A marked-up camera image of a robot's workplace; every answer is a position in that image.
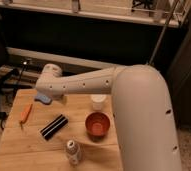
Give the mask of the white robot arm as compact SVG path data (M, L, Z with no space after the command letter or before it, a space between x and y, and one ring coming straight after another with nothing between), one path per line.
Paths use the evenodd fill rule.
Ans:
M182 171L167 83L150 65L116 66L63 76L44 66L36 90L53 100L68 94L109 94L123 171Z

